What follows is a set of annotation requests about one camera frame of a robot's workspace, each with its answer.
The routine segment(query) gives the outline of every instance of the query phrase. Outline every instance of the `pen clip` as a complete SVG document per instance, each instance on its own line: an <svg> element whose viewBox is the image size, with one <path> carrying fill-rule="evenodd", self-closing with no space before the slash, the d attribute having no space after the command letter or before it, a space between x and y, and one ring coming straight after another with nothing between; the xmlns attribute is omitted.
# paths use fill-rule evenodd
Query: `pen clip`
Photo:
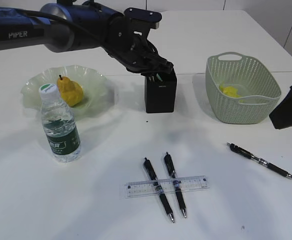
<svg viewBox="0 0 292 240"><path fill-rule="evenodd" d="M175 172L174 164L171 155L166 152L166 156L164 157L164 161L167 167L168 175L171 176L172 173Z"/></svg>
<svg viewBox="0 0 292 240"><path fill-rule="evenodd" d="M146 169L149 177L150 177L150 180L156 180L157 179L157 176L156 176L156 173L154 171L154 168L151 164L151 161L149 161L146 157L145 157L145 161L144 161L144 168Z"/></svg>

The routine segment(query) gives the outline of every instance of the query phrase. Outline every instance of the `water bottle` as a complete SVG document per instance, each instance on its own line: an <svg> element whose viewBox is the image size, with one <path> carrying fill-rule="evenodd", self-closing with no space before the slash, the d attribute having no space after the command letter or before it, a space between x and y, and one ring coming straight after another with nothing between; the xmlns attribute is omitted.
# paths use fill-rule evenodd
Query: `water bottle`
<svg viewBox="0 0 292 240"><path fill-rule="evenodd" d="M41 123L53 155L63 163L75 160L82 146L73 112L62 99L56 84L41 86L39 94Z"/></svg>

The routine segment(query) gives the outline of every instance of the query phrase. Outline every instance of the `green bottle label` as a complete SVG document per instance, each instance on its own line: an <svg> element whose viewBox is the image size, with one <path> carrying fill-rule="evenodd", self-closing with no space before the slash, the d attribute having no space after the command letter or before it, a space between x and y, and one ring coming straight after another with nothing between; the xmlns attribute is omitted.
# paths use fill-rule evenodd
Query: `green bottle label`
<svg viewBox="0 0 292 240"><path fill-rule="evenodd" d="M77 127L67 135L61 137L47 136L50 148L54 154L67 155L74 152L81 144Z"/></svg>

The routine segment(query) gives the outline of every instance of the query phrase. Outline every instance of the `black cable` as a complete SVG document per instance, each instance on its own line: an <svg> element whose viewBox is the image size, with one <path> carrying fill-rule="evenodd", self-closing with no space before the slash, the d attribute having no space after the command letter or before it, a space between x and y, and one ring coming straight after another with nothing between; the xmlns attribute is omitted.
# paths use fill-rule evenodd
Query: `black cable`
<svg viewBox="0 0 292 240"><path fill-rule="evenodd" d="M49 19L49 20L53 20L53 21L56 21L58 23L61 23L61 24L64 24L64 25L67 25L69 26L70 28L72 29L75 29L75 30L79 30L85 34L87 34L88 36L90 36L94 41L96 41L101 47L103 47L105 50L107 50L107 52L112 55L113 57L117 58L119 61L125 63L126 65L130 65L131 63L128 62L126 59L122 58L117 52L111 50L112 48L107 46L107 44L105 44L104 42L101 42L99 39L96 38L96 36L94 34L92 34L91 32L89 32L87 29L85 29L84 27L76 24L76 23L73 23L71 21L68 21L62 17L59 17L59 16L56 16L56 15L53 15L53 14L49 14L49 13L45 13L45 12L41 12L41 11L33 11L33 10L24 10L24 9L17 9L17 11L20 13L20 14L23 14L27 17L38 17L38 18L45 18L45 19ZM146 47L148 48L148 50L150 50L151 52L153 52L154 54L158 55L158 51L156 49L156 47L151 43L149 42L147 39L146 39ZM147 70L141 70L139 71L140 74L145 74L145 73L151 73L154 71L154 67L152 68L152 70L150 71L147 71Z"/></svg>
<svg viewBox="0 0 292 240"><path fill-rule="evenodd" d="M49 13L45 13L45 12L41 12L41 11L32 11L32 10L24 10L24 9L17 9L17 11L21 14L26 15L27 17L38 17L38 18L45 18L45 19L49 19L49 20L54 20L58 23L62 23L65 24L67 26L69 26L70 28L76 29L76 30L80 30L83 33L87 34L88 36L90 36L94 41L96 41L99 45L104 46L104 44L96 38L96 36L94 34L92 34L91 32L89 32L86 28L73 23L71 21L68 21L62 17L53 15L53 14L49 14Z"/></svg>
<svg viewBox="0 0 292 240"><path fill-rule="evenodd" d="M283 48L286 47L286 44L287 44L287 42L288 42L288 39L290 38L291 33L292 33L292 25L291 25L290 30L289 30L289 33L288 33L288 35L287 35L287 37L286 37L285 43L284 43L284 45L283 45Z"/></svg>

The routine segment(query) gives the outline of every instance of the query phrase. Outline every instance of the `yellow object in basket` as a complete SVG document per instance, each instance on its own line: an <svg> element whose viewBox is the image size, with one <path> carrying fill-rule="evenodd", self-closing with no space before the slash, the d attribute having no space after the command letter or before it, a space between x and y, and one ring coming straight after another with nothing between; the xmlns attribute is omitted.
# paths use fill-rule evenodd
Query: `yellow object in basket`
<svg viewBox="0 0 292 240"><path fill-rule="evenodd" d="M240 98L241 95L238 95L238 89L233 86L227 86L223 87L222 85L219 85L219 89L222 91L223 94L232 97L232 98Z"/></svg>
<svg viewBox="0 0 292 240"><path fill-rule="evenodd" d="M83 100L84 92L82 87L77 82L71 81L68 77L59 75L57 87L61 98L70 107L73 107Z"/></svg>

